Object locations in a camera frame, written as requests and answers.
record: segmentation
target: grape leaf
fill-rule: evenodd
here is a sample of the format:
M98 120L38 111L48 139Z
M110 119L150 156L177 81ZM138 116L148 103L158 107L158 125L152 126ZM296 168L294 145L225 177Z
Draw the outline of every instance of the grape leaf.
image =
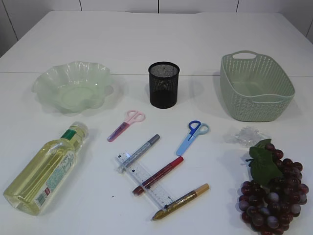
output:
M271 141L272 141L272 139L262 140L262 141L258 142L254 147L265 148L265 145L270 143Z
M271 179L283 176L273 162L271 152L264 148L251 147L249 154L253 158L250 164L251 176L259 184L266 186Z

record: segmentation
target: clear plastic wrapper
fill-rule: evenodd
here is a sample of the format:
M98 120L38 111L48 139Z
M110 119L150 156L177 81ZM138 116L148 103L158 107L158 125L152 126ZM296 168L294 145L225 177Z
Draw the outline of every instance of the clear plastic wrapper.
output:
M264 139L270 139L270 136L259 131L254 126L246 126L240 131L232 129L226 135L224 135L224 140L226 143L239 143L245 148L252 147Z

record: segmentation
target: green glass bowl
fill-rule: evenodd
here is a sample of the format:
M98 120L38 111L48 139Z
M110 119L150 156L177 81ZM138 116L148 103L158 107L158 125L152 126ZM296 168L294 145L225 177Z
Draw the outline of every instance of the green glass bowl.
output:
M54 66L40 75L32 92L37 93L42 104L62 113L74 113L101 107L111 83L110 70L105 66L75 61Z

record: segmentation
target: green plastic basket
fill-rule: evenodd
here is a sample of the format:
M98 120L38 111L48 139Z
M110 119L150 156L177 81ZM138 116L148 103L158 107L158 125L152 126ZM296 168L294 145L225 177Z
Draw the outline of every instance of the green plastic basket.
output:
M255 58L234 58L241 53ZM221 91L234 119L254 122L277 119L294 96L290 79L275 60L247 50L223 56Z

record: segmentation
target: bottle label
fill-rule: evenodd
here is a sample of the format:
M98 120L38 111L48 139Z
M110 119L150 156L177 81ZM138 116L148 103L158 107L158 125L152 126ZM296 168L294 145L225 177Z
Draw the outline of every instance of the bottle label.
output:
M76 131L68 129L67 131L65 131L65 133L61 136L62 139L67 139L67 140L71 140L73 138L73 136L76 134Z
M48 198L51 197L51 194L56 189L57 185L64 178L68 170L74 164L74 152L69 151L66 153L63 160L55 168L49 179L44 183L42 188L39 190L38 194L35 197L35 203L41 208Z

